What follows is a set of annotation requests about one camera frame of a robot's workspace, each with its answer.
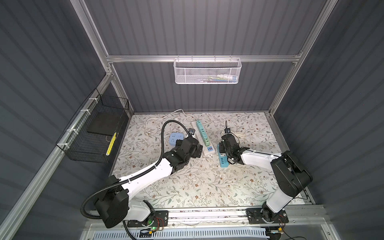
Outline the long white power strip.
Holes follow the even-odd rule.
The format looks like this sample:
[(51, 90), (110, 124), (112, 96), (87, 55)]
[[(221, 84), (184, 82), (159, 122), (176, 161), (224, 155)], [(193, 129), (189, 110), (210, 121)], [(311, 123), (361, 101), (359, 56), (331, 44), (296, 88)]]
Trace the long white power strip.
[(210, 140), (205, 127), (203, 126), (202, 121), (197, 120), (191, 122), (193, 129), (196, 130), (196, 137), (199, 140), (199, 143), (203, 146), (202, 154), (204, 157), (211, 157), (216, 153), (216, 150), (213, 146), (212, 141)]

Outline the teal power strip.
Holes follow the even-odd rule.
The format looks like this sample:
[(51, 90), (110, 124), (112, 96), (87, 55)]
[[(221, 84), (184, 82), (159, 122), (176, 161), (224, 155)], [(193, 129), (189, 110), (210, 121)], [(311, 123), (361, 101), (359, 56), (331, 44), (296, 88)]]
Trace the teal power strip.
[(217, 151), (218, 151), (220, 167), (221, 168), (227, 168), (229, 166), (228, 156), (225, 152), (225, 148), (224, 148), (224, 145), (222, 143), (218, 144)]

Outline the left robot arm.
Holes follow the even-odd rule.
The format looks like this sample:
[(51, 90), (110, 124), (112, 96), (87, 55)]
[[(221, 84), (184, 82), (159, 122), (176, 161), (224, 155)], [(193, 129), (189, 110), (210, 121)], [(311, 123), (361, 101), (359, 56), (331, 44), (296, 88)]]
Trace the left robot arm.
[(176, 146), (163, 153), (159, 162), (129, 176), (109, 178), (111, 189), (96, 195), (95, 207), (106, 228), (110, 229), (123, 221), (135, 221), (150, 226), (156, 211), (148, 201), (136, 201), (133, 197), (149, 185), (183, 169), (191, 158), (200, 158), (203, 146), (193, 137), (177, 140)]

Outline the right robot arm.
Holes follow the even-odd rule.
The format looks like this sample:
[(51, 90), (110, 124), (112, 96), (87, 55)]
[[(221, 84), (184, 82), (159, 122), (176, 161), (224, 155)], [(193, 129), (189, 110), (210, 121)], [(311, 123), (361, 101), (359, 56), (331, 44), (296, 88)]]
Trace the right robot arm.
[(279, 187), (262, 205), (261, 214), (267, 222), (278, 216), (313, 181), (312, 175), (291, 151), (280, 155), (257, 152), (248, 147), (240, 147), (233, 134), (224, 134), (219, 146), (230, 164), (256, 166), (273, 171)]

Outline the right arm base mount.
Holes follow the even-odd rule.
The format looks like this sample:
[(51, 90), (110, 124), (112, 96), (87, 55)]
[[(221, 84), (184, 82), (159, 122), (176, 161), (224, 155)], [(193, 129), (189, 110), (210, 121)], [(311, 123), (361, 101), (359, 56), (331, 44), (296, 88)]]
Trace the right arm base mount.
[(249, 224), (287, 224), (289, 222), (284, 210), (274, 213), (263, 208), (247, 208), (246, 216)]

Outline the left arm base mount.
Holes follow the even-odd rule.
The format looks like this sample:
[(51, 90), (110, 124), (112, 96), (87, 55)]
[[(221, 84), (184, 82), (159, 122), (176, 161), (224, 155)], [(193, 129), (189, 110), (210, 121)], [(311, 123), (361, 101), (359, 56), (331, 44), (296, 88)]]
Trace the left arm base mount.
[(150, 213), (143, 221), (128, 220), (129, 228), (166, 227), (168, 225), (169, 211), (155, 211)]

